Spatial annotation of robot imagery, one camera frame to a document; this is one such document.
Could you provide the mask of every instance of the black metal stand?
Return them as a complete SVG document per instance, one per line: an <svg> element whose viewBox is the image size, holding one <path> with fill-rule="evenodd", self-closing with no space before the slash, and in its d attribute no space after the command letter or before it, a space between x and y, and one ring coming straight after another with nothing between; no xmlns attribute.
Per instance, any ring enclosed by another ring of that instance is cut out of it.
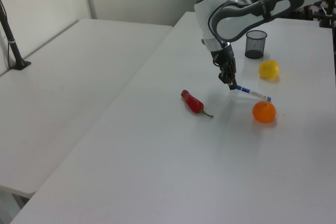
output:
<svg viewBox="0 0 336 224"><path fill-rule="evenodd" d="M320 19L320 27L332 28L333 22L336 20L336 14L333 13L335 0L328 0L327 13L323 10L314 12L314 18Z"/></svg>
<svg viewBox="0 0 336 224"><path fill-rule="evenodd" d="M11 46L12 52L13 52L15 60L16 60L15 66L13 66L12 69L22 70L22 69L26 68L27 66L29 66L31 64L31 62L25 61L25 60L22 59L20 51L19 51L19 49L16 45L13 33L12 33L10 27L9 27L7 17L5 15L5 11L2 8L0 8L0 22L1 22L2 27L4 28L4 32L6 34L8 43Z"/></svg>

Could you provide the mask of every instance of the robotic arm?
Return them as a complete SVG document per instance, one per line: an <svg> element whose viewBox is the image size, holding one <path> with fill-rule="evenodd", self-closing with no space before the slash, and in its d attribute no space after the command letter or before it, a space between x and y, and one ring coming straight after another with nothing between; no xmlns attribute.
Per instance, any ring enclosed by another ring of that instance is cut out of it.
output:
<svg viewBox="0 0 336 224"><path fill-rule="evenodd" d="M247 31L320 0L197 0L196 18L203 31L203 44L220 68L219 79L236 89L236 64L230 42Z"/></svg>

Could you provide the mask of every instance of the white tabletop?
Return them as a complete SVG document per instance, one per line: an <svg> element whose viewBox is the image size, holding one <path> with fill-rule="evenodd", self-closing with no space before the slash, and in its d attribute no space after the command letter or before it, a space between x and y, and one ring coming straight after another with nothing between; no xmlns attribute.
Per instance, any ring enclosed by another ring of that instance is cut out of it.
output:
<svg viewBox="0 0 336 224"><path fill-rule="evenodd" d="M280 80L260 79L242 38L237 81L272 96L276 122L256 122L259 100L218 80L186 13L13 224L334 224L331 30L282 19L260 29ZM215 117L191 113L183 89Z"/></svg>
<svg viewBox="0 0 336 224"><path fill-rule="evenodd" d="M172 27L81 20L0 78L0 189L30 197Z"/></svg>

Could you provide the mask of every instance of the cable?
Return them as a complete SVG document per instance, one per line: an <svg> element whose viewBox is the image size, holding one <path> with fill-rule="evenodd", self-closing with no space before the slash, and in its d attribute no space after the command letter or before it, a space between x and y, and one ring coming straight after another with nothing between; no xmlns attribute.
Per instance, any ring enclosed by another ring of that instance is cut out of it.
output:
<svg viewBox="0 0 336 224"><path fill-rule="evenodd" d="M0 6L2 8L2 10L4 10L4 13L5 13L5 16L6 16L6 20L7 20L7 13L6 13L6 9L5 9L5 6L4 4L2 3L2 1L0 0Z"/></svg>
<svg viewBox="0 0 336 224"><path fill-rule="evenodd" d="M6 21L8 21L8 19L7 19L7 13L6 13L6 9L5 9L5 6L4 6L4 4L2 3L1 0L0 0L0 7L1 7L1 9L4 11L4 13L5 13ZM9 42L7 43L7 62L8 62L8 68L11 70L12 67L11 67L11 63L10 63L10 61L9 61Z"/></svg>
<svg viewBox="0 0 336 224"><path fill-rule="evenodd" d="M215 39L219 42L219 44L221 45L221 47L223 47L223 43L217 38L217 36L215 35L215 33L212 31L211 27L210 27L210 20L212 18L212 16L215 14L216 11L218 11L223 5L225 5L225 3L222 3L221 5L219 5L210 15L209 19L208 19L208 28L210 30L210 32L212 33L212 35L215 37Z"/></svg>
<svg viewBox="0 0 336 224"><path fill-rule="evenodd" d="M7 50L7 62L8 62L8 68L11 70L12 69L12 67L11 67L11 63L10 63L10 61L9 61L9 42L8 42L8 44L7 44L7 48L8 48L8 50Z"/></svg>

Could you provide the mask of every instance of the mesh cup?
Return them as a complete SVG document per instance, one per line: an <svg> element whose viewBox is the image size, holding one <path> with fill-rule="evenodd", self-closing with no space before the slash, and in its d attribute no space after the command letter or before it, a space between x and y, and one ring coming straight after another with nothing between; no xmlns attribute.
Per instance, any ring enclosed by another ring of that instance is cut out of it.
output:
<svg viewBox="0 0 336 224"><path fill-rule="evenodd" d="M260 59L264 56L267 33L253 30L246 33L245 56L250 59Z"/></svg>

